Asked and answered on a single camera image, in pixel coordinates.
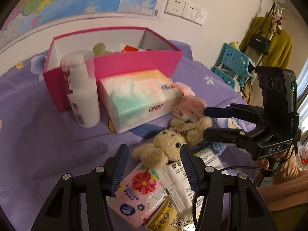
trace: world map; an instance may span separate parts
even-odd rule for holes
[[[23,33],[75,15],[125,12],[152,16],[157,0],[20,0],[0,30],[0,50]]]

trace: yellow coat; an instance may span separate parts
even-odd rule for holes
[[[246,50],[251,35],[254,33],[258,33],[258,30],[261,27],[264,20],[265,17],[258,17],[253,21],[243,41],[241,42],[240,45],[241,51],[244,52]],[[271,19],[268,18],[261,31],[264,31],[266,34],[268,34],[270,29],[269,28],[270,24],[271,24]],[[264,33],[261,33],[260,35],[263,37],[267,37],[267,35],[265,36]],[[263,65],[286,69],[288,67],[292,54],[292,40],[288,32],[284,29],[282,29],[280,35],[278,35],[278,33],[275,32],[271,40],[269,49],[270,49],[269,54],[267,56],[264,55],[262,58]]]

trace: green plush toy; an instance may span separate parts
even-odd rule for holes
[[[96,44],[92,51],[94,56],[113,54],[113,52],[106,50],[106,46],[102,42]]]

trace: bottle label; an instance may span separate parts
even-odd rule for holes
[[[67,67],[67,71],[63,71],[65,80],[65,89],[67,94],[72,94],[73,90],[70,89],[70,66]]]
[[[82,116],[82,114],[79,113],[78,106],[77,106],[76,103],[72,103],[72,108],[73,108],[74,114],[76,116],[77,122],[80,125],[86,125],[85,122],[84,122],[84,117]]]

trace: tissue box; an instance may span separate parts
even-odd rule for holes
[[[183,97],[158,70],[100,79],[99,90],[118,134],[174,111]]]

